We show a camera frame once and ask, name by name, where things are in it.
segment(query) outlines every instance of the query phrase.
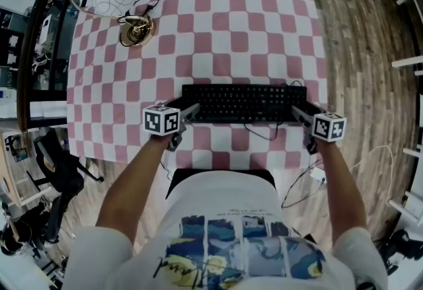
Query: wooden floor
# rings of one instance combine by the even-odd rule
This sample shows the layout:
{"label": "wooden floor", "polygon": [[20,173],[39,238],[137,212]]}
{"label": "wooden floor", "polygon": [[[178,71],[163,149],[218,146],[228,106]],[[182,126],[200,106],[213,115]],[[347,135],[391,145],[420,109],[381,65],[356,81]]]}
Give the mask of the wooden floor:
{"label": "wooden floor", "polygon": [[[396,0],[315,0],[324,28],[328,69],[329,110],[348,118],[348,133],[341,143],[347,163],[356,164],[378,145],[388,145],[394,154],[391,197],[400,201],[410,182],[413,160],[402,154],[403,147],[417,142],[416,79],[411,68],[393,69],[394,59],[414,56],[405,15]],[[415,18],[416,9],[408,6]],[[419,38],[423,32],[418,27]],[[124,165],[89,162],[94,173],[105,176],[103,184],[86,180],[85,189],[69,206],[63,220],[61,241],[51,249],[54,256],[67,255],[73,233],[81,225],[94,225],[102,199]],[[367,209],[373,239],[381,238],[397,213],[385,205],[391,159],[379,149],[353,170]],[[273,172],[280,198],[300,171]],[[138,251],[154,235],[165,209],[169,181],[160,168],[139,223]],[[286,204],[314,192],[319,183],[308,176],[297,184]],[[288,224],[302,235],[311,233],[330,248],[330,223],[326,191],[287,209]]]}

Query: pink and white checkered tablecloth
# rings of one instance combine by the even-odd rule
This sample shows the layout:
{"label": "pink and white checkered tablecloth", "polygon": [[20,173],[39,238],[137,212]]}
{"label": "pink and white checkered tablecloth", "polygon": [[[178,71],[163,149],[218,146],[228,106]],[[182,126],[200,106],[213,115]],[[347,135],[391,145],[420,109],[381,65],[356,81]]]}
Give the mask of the pink and white checkered tablecloth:
{"label": "pink and white checkered tablecloth", "polygon": [[[140,14],[146,2],[135,9]],[[125,48],[115,20],[79,15],[67,87],[71,153],[130,162],[147,141],[141,111],[181,95],[183,84],[290,84],[327,104],[322,28],[314,0],[160,0],[144,47]],[[274,126],[253,130],[269,137]],[[298,168],[309,164],[303,130],[280,126],[267,141],[241,124],[188,126],[169,168]]]}

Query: person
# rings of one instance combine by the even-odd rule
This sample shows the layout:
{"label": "person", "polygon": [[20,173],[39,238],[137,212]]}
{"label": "person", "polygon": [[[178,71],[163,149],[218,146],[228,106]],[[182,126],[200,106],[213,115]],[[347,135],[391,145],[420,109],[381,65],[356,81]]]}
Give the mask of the person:
{"label": "person", "polygon": [[319,140],[332,254],[286,226],[273,181],[209,171],[171,190],[155,237],[133,257],[139,218],[169,140],[151,138],[141,148],[107,192],[96,227],[76,234],[64,290],[387,289],[354,179],[336,144]]}

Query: gold lamp base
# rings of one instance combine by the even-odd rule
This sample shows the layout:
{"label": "gold lamp base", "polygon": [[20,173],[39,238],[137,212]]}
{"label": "gold lamp base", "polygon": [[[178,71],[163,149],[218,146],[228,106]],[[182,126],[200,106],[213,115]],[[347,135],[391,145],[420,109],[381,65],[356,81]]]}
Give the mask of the gold lamp base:
{"label": "gold lamp base", "polygon": [[120,26],[120,41],[125,47],[144,46],[154,35],[155,25],[149,16],[122,17],[124,20]]}

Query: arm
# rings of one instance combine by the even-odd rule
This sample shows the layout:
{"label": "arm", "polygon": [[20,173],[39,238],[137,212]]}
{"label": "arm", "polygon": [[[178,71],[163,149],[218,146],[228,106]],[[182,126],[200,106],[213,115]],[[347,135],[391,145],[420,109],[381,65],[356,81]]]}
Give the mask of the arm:
{"label": "arm", "polygon": [[325,166],[333,245],[348,229],[366,228],[362,197],[335,143],[317,140]]}
{"label": "arm", "polygon": [[134,243],[139,218],[170,140],[171,136],[154,137],[141,148],[107,192],[97,227],[116,229]]}

